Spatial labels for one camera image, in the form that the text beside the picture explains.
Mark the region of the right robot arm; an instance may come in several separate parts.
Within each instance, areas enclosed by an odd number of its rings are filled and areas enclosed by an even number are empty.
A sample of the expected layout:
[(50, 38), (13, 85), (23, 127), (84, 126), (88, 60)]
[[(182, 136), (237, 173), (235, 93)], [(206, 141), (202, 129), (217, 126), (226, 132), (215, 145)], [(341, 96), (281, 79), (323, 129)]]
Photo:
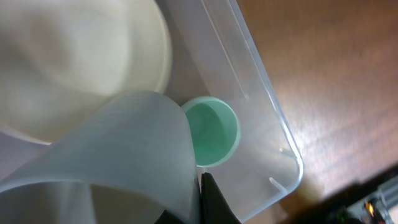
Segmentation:
[(288, 223), (397, 223), (397, 165), (355, 183), (322, 203), (288, 219)]

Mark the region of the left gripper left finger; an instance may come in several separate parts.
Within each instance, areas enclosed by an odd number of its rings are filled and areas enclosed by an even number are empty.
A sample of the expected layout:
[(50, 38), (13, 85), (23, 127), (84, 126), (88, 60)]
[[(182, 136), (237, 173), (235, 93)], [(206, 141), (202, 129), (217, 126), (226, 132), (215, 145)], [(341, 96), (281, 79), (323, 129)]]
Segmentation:
[(179, 224), (179, 219), (167, 210), (164, 210), (161, 216), (156, 220), (155, 224)]

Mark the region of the cream bowl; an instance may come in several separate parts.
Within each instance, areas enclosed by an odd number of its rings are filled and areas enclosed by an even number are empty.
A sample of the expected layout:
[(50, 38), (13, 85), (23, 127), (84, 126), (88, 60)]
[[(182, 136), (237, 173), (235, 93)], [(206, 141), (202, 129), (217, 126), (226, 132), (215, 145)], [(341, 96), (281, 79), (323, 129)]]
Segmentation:
[(162, 93), (171, 65), (155, 1), (2, 1), (1, 131), (51, 144), (122, 92)]

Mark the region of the light grey cup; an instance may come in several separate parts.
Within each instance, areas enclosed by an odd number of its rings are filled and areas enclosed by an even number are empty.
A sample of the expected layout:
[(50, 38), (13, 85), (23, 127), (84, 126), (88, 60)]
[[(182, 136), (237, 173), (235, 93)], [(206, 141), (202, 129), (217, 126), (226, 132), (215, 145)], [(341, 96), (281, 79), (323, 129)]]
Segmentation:
[(200, 222), (185, 113), (152, 91), (115, 97), (1, 182), (2, 223)]

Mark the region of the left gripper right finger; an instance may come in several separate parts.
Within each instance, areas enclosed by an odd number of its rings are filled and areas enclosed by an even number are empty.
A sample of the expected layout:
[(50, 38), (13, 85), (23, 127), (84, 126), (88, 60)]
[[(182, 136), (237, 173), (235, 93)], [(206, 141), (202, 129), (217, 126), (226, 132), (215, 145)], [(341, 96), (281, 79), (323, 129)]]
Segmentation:
[(210, 173), (201, 175), (201, 222), (204, 224), (241, 224), (223, 197)]

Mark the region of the mint green cup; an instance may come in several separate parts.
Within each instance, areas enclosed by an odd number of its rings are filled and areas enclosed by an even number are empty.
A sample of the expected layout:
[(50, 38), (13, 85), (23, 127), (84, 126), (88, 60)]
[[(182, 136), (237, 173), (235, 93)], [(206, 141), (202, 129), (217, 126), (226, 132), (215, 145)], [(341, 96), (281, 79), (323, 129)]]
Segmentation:
[(181, 106), (188, 119), (198, 167), (215, 167), (231, 158), (241, 139), (234, 110), (212, 97), (194, 98)]

